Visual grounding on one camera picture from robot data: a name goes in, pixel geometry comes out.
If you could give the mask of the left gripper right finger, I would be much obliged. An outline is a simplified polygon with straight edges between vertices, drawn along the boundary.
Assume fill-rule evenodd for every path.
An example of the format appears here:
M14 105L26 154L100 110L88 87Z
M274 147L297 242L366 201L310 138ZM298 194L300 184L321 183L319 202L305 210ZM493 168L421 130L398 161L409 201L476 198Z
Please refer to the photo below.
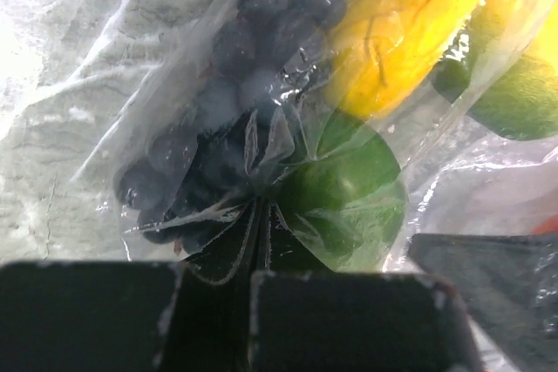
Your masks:
M480 371L464 302L428 274L335 273L263 208L250 284L254 371Z

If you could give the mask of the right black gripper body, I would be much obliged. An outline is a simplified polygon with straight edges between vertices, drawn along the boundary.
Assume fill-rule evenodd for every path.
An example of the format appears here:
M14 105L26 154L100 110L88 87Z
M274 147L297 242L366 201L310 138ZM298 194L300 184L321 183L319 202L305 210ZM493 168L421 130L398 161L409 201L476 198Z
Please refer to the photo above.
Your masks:
M407 256L459 290L475 322L520 370L557 369L556 233L420 233Z

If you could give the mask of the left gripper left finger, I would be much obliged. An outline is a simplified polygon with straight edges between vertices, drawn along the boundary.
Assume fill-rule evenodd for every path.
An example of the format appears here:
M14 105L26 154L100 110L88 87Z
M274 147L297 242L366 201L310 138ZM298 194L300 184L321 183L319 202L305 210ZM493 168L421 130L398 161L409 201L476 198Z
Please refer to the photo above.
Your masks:
M1 268L4 371L245 371L262 204L183 261Z

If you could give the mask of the dark fake grapes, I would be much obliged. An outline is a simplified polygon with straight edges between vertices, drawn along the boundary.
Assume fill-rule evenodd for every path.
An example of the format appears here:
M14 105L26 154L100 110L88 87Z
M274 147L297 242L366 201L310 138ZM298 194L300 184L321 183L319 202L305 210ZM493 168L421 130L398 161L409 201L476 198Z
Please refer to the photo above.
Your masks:
M125 238L194 253L278 183L347 3L215 0L121 133L113 193Z

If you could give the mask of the clear zip top bag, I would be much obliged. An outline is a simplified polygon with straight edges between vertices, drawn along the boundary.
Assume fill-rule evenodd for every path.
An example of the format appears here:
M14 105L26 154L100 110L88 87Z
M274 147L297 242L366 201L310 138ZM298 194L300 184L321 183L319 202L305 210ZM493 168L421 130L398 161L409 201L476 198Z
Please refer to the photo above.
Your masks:
M252 200L328 267L557 212L557 0L214 0L105 136L86 260L178 260Z

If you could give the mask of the yellow green fake mango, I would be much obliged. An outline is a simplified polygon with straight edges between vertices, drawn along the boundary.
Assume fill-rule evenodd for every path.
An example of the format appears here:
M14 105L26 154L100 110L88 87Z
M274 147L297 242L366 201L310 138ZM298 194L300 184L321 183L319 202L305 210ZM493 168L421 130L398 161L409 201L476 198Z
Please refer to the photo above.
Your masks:
M517 0L483 1L430 74L435 90L451 103L469 85L479 54L511 21ZM536 140L557 133L556 6L521 57L468 115L504 139Z

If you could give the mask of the yellow fake banana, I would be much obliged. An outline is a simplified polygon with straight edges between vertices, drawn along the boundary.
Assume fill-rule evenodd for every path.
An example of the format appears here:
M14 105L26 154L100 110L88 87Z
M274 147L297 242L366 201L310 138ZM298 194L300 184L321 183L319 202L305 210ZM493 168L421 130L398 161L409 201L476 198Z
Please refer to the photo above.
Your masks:
M324 98L363 120L382 118L432 70L480 0L348 0L328 33L336 55Z

